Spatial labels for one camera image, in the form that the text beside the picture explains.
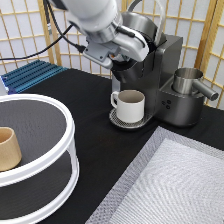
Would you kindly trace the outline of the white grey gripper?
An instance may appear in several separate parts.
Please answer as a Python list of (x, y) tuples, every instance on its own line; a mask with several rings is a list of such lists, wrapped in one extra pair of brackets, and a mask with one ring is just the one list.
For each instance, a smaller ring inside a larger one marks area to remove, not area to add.
[(83, 56), (103, 66), (106, 69), (113, 67), (112, 55), (124, 55), (141, 62), (149, 52), (149, 47), (144, 37), (137, 31), (125, 26), (118, 28), (118, 33), (112, 41), (96, 43), (87, 38), (88, 46)]

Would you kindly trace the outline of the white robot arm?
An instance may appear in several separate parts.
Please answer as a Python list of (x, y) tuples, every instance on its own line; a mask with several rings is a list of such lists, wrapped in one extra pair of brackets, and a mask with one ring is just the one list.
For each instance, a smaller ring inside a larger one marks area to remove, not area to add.
[(68, 21), (86, 36), (88, 46), (83, 56), (107, 68), (111, 56), (126, 56), (141, 62), (149, 52), (144, 37), (123, 25), (116, 0), (49, 0), (68, 12)]

